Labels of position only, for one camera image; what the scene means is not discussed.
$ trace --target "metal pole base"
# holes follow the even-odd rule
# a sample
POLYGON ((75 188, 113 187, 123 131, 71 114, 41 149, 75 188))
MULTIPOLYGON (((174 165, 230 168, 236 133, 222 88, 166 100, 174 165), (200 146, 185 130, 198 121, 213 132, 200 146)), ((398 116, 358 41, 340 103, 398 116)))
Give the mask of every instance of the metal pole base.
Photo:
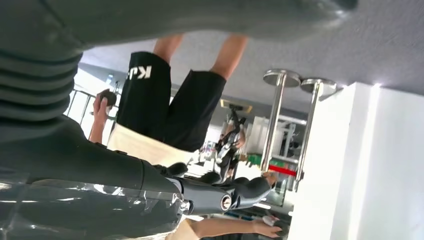
POLYGON ((269 85, 276 86, 279 75, 286 74, 284 87, 285 88, 295 88, 301 84, 301 76, 294 71, 284 70, 284 69, 270 69, 265 72, 263 75, 263 81, 269 85))
POLYGON ((329 79, 325 79, 325 78, 319 78, 319 77, 311 77, 311 78, 303 79, 302 83, 300 84, 300 88, 303 91, 311 94, 314 91, 315 84, 320 84, 318 97, 327 97, 334 94, 337 91, 336 82, 329 79))

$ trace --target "white shirt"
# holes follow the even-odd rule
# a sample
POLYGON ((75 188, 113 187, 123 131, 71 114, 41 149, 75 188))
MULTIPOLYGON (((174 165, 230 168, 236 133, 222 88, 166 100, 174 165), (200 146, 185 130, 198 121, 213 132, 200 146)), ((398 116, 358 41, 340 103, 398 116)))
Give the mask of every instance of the white shirt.
POLYGON ((159 164, 165 167, 178 162, 187 164, 193 156, 192 152, 172 147, 117 123, 110 134, 107 148, 113 151, 126 152, 128 155, 145 160, 151 165, 159 164))

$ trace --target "chrome pole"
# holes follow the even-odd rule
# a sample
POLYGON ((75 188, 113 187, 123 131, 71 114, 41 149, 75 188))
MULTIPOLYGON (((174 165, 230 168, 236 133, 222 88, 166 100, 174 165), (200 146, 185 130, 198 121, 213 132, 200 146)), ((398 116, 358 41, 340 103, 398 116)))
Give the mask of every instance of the chrome pole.
POLYGON ((305 157, 306 157, 306 152, 308 149, 309 136, 311 134, 312 121, 314 120, 315 106, 317 105, 318 97, 320 93, 320 85, 321 83, 315 83, 313 85, 312 100, 310 103, 309 113, 307 115, 305 132, 303 135, 303 143, 302 143, 302 148, 300 150, 299 164, 297 167, 296 179, 294 180, 293 189, 295 192, 298 191, 299 182, 302 180, 302 172, 305 165, 305 157))
POLYGON ((260 171, 262 173, 268 171, 270 166, 270 160, 272 157, 273 145, 274 145, 274 132, 277 127, 277 123, 280 116, 281 102, 283 99, 284 85, 286 84, 287 74, 280 73, 277 76, 274 101, 271 109, 271 116, 269 117, 268 129, 266 131, 265 143, 262 152, 262 159, 260 160, 260 171))

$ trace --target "person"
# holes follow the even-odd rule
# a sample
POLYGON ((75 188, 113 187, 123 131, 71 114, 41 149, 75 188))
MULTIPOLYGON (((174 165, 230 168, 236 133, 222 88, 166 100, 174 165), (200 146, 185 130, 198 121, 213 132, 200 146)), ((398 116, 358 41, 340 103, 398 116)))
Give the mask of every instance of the person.
MULTIPOLYGON (((191 70, 170 103, 170 62, 182 39, 182 34, 160 38, 153 52, 131 54, 116 124, 107 143, 109 149, 168 167, 187 163, 203 145, 212 114, 242 58, 248 38, 231 34, 212 68, 191 70)), ((102 143, 107 99, 98 95, 93 108, 89 140, 102 143)))
POLYGON ((227 234, 261 234, 277 238, 282 231, 278 226, 269 226, 261 219, 253 221, 226 218, 206 218, 200 221, 184 219, 166 240, 198 240, 227 234))
MULTIPOLYGON (((232 180, 235 169, 238 164, 238 159, 236 157, 237 151, 243 147, 246 143, 246 134, 244 129, 244 122, 246 121, 245 118, 242 118, 239 121, 239 132, 238 132, 238 139, 237 141, 229 148, 228 152, 225 154, 225 156, 220 160, 220 162, 216 163, 216 166, 219 168, 217 169, 217 172, 219 172, 219 175, 221 177, 221 182, 226 183, 232 180)), ((234 126, 234 119, 231 117, 228 118, 228 125, 225 129, 224 134, 221 134, 219 137, 219 141, 216 144, 216 149, 221 149, 221 147, 225 144, 224 138, 226 135, 228 135, 233 129, 234 126)))

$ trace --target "white pillar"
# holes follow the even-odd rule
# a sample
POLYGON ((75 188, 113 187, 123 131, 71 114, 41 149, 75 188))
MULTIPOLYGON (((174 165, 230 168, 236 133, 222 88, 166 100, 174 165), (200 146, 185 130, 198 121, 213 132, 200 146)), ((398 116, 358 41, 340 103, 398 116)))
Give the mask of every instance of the white pillar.
POLYGON ((317 104, 288 240, 424 239, 424 97, 355 83, 317 104))

